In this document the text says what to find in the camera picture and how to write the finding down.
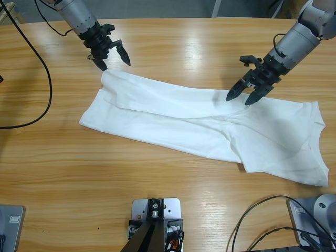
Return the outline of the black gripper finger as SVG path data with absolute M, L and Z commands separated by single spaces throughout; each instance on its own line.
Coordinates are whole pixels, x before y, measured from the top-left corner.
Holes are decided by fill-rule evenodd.
M 90 56 L 90 60 L 100 69 L 107 70 L 107 65 L 102 59 L 96 59 L 94 56 Z
M 231 101 L 237 98 L 246 88 L 246 81 L 244 79 L 239 79 L 229 90 L 226 96 L 226 101 Z
M 270 90 L 262 90 L 262 91 L 253 91 L 247 98 L 245 105 L 251 105 L 258 102 L 261 98 L 265 97 Z
M 130 58 L 129 58 L 129 55 L 128 55 L 127 51 L 124 49 L 123 44 L 122 43 L 118 44 L 116 46 L 116 48 L 117 48 L 118 54 L 120 55 L 121 60 L 125 64 L 127 64 L 128 66 L 130 66 L 131 65 Z

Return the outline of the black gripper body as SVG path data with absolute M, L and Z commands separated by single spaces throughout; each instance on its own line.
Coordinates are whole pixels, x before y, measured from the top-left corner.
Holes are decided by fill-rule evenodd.
M 79 38 L 84 41 L 84 45 L 91 50 L 89 59 L 90 56 L 94 56 L 96 59 L 107 59 L 109 50 L 122 43 L 121 40 L 112 41 L 109 37 L 114 30 L 114 25 L 95 23 L 86 32 L 79 35 Z
M 270 54 L 267 54 L 263 59 L 253 55 L 243 56 L 243 63 L 246 67 L 250 64 L 255 66 L 255 69 L 250 69 L 243 76 L 247 88 L 252 88 L 254 91 L 271 91 L 274 88 L 273 84 L 281 80 L 280 76 L 289 72 L 289 68 L 281 63 L 280 59 Z

